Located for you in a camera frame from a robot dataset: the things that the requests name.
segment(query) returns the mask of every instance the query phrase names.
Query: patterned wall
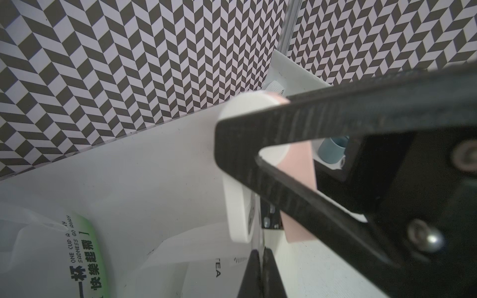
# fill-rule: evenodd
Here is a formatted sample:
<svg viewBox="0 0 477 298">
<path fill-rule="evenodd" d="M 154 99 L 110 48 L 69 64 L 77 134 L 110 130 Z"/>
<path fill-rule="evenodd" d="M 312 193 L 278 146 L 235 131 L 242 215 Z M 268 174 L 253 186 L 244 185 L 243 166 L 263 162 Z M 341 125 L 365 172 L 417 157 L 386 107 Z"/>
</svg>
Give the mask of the patterned wall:
<svg viewBox="0 0 477 298">
<path fill-rule="evenodd" d="M 0 177 L 259 89 L 288 0 L 3 0 Z"/>
<path fill-rule="evenodd" d="M 477 57 L 476 0 L 303 0 L 288 57 L 328 83 Z"/>
</svg>

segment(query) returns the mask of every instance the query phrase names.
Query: white surface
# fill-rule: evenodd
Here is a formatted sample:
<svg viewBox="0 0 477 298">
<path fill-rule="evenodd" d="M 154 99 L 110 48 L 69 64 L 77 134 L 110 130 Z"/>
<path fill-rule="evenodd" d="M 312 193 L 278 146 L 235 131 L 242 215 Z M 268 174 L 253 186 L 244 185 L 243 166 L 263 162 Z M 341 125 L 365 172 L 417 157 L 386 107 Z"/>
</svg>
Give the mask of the white surface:
<svg viewBox="0 0 477 298">
<path fill-rule="evenodd" d="M 312 90 L 316 82 L 326 84 L 311 74 L 296 77 L 294 83 L 290 79 L 297 65 L 275 65 L 274 60 L 264 85 L 277 80 L 285 95 Z M 289 72 L 280 75 L 287 67 Z M 135 297 L 131 285 L 136 271 L 162 241 L 226 220 L 221 172 L 213 160 L 214 126 L 222 108 L 215 106 L 8 178 L 0 182 L 0 196 L 39 196 L 90 219 L 102 244 L 111 297 Z M 275 247 L 291 298 L 384 297 L 320 241 L 290 245 L 284 236 L 266 236 L 265 241 Z M 145 297 L 180 296 L 186 264 L 147 270 L 137 280 L 139 287 L 149 286 Z"/>
<path fill-rule="evenodd" d="M 287 243 L 279 230 L 265 230 L 288 298 L 385 298 L 380 289 L 319 240 Z"/>
<path fill-rule="evenodd" d="M 0 197 L 39 196 L 88 218 L 102 244 L 111 297 L 134 297 L 135 270 L 162 241 L 227 220 L 213 159 L 222 107 L 8 178 L 0 182 Z M 185 274 L 180 269 L 171 272 Z"/>
<path fill-rule="evenodd" d="M 269 72 L 263 81 L 263 86 L 268 86 L 273 81 L 283 86 L 284 97 L 330 86 L 277 50 L 273 51 Z"/>
</svg>

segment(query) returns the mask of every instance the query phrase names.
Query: screw head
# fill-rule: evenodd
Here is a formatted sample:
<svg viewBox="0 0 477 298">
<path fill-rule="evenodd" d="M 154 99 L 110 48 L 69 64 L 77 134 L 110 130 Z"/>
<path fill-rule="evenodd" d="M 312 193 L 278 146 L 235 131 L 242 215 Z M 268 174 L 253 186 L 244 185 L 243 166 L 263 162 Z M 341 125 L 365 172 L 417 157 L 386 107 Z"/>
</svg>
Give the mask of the screw head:
<svg viewBox="0 0 477 298">
<path fill-rule="evenodd" d="M 455 146 L 451 161 L 462 172 L 477 172 L 477 140 L 465 140 Z"/>
<path fill-rule="evenodd" d="M 423 252 L 434 253 L 444 246 L 444 235 L 420 219 L 413 219 L 409 223 L 407 237 L 418 250 Z"/>
<path fill-rule="evenodd" d="M 268 229 L 270 227 L 270 218 L 264 217 L 263 218 L 263 226 Z"/>
</svg>

